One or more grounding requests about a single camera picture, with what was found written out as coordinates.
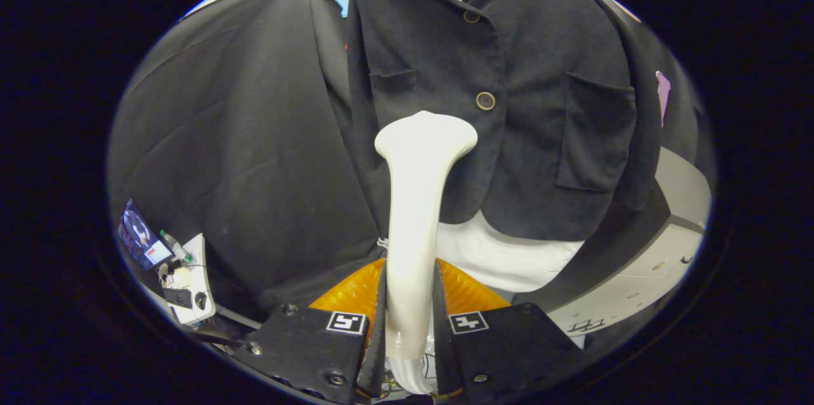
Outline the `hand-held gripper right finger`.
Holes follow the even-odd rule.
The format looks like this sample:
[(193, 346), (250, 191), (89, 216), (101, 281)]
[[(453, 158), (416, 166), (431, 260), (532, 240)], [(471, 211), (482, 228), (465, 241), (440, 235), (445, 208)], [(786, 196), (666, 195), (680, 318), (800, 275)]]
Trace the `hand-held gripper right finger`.
[(437, 396), (513, 404), (568, 377), (582, 350), (533, 303), (512, 305), (457, 267), (434, 272)]

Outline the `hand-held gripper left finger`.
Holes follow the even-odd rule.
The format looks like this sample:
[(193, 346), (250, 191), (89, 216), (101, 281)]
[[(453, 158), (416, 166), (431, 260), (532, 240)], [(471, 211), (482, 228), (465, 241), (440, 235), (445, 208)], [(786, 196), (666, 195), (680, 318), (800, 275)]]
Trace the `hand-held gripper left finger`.
[(286, 387), (369, 404), (385, 376), (385, 262), (376, 260), (308, 305), (282, 305), (247, 338), (245, 364)]

